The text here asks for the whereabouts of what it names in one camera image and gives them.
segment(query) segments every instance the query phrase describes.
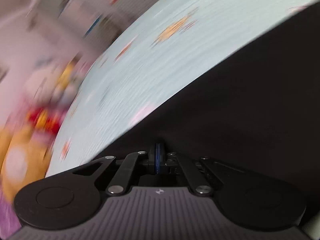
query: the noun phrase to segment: bed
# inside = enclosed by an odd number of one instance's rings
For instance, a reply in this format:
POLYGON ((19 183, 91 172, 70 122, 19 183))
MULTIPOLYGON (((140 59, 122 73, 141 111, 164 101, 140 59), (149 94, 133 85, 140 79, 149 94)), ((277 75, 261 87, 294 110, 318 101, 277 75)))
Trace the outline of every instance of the bed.
POLYGON ((92 65, 53 145, 47 176, 90 161, 186 85, 313 1, 160 0, 92 65))

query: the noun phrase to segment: patterned sheet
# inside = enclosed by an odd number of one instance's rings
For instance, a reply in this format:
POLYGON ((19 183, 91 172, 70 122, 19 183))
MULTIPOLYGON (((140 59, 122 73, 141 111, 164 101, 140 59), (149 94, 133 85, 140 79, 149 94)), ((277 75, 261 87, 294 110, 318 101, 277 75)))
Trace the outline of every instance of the patterned sheet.
POLYGON ((201 74, 312 1, 160 0, 92 65, 57 136, 47 176, 91 160, 201 74))

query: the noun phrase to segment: white logo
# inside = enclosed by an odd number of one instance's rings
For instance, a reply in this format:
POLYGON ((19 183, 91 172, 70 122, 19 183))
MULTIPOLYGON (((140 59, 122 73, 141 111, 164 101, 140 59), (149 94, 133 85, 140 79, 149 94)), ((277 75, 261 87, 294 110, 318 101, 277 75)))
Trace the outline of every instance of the white logo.
POLYGON ((156 190, 156 193, 160 195, 160 194, 164 193, 164 190, 163 189, 158 189, 158 190, 156 190))

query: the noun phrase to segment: toy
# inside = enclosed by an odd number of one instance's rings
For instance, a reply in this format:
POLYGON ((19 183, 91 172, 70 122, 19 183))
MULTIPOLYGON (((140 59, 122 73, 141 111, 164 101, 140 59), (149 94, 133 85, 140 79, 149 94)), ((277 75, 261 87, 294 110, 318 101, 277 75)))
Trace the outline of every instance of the toy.
POLYGON ((37 69, 24 85, 24 91, 36 107, 49 104, 69 107, 73 102, 83 76, 75 73, 74 67, 81 55, 77 54, 65 69, 57 62, 37 69))
POLYGON ((38 108, 28 113, 27 121, 38 130, 44 130, 57 135, 63 118, 57 113, 49 114, 47 109, 38 108))
POLYGON ((31 140, 31 125, 14 134, 6 128, 0 133, 1 187, 5 199, 12 203, 21 188, 44 178, 52 154, 47 146, 31 140))

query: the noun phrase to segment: purple fabric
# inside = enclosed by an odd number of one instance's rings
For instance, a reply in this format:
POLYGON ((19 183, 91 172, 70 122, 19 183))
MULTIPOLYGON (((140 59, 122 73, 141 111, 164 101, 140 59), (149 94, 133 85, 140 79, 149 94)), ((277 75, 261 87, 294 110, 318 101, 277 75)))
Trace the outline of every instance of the purple fabric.
POLYGON ((0 238, 5 240, 21 227, 12 206, 4 199, 0 188, 0 238))

